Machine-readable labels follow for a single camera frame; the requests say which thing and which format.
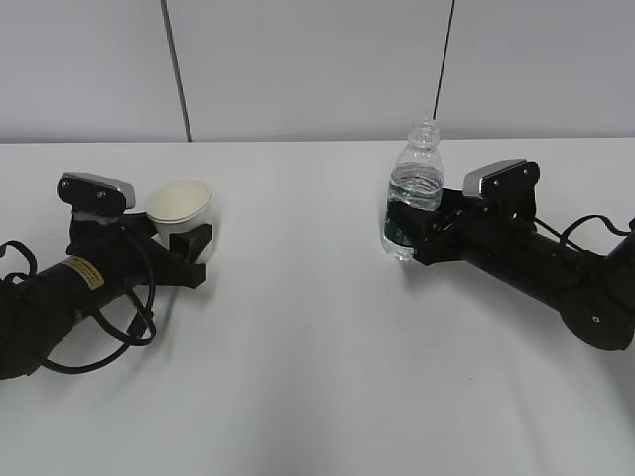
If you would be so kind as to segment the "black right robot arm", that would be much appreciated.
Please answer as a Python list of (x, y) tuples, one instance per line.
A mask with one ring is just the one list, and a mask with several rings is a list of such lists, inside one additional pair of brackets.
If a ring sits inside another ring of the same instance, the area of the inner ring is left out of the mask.
[(463, 261), (556, 311), (566, 328), (586, 344), (605, 351), (627, 349), (634, 341), (634, 231), (599, 219), (621, 242), (601, 255), (575, 246), (571, 234), (546, 237), (537, 230), (535, 195), (519, 199), (467, 198), (443, 191), (435, 211), (400, 201), (387, 206), (389, 221), (429, 266)]

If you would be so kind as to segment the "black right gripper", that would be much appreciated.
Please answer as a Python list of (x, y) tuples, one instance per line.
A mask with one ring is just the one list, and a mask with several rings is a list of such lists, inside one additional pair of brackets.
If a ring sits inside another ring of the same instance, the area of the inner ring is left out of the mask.
[(414, 248), (415, 260), (422, 264), (459, 261), (470, 248), (501, 244), (517, 232), (535, 229), (532, 221), (504, 218), (449, 188), (443, 189), (441, 204), (433, 211), (399, 200), (389, 200), (386, 208), (386, 238)]

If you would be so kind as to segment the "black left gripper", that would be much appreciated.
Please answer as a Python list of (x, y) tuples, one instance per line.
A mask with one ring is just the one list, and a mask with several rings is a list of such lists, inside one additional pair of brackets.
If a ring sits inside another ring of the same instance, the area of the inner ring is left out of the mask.
[(145, 212), (117, 218), (74, 213), (66, 252), (86, 259), (111, 283), (195, 289), (206, 281), (213, 248), (213, 226), (203, 223), (169, 235), (166, 249)]

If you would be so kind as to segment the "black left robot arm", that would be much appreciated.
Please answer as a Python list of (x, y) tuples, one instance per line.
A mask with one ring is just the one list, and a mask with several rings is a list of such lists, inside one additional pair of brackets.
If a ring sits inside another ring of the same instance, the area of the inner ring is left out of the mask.
[[(153, 307), (159, 287), (195, 289), (206, 279), (199, 261), (212, 241), (209, 223), (156, 241), (157, 229), (143, 213), (122, 215), (108, 224), (73, 219), (64, 260), (39, 270), (34, 253), (10, 240), (27, 261), (26, 272), (1, 280), (1, 377), (31, 375), (41, 367), (78, 375), (101, 369), (131, 347), (157, 335)], [(93, 319), (118, 348), (90, 364), (69, 366), (50, 354), (82, 321)]]

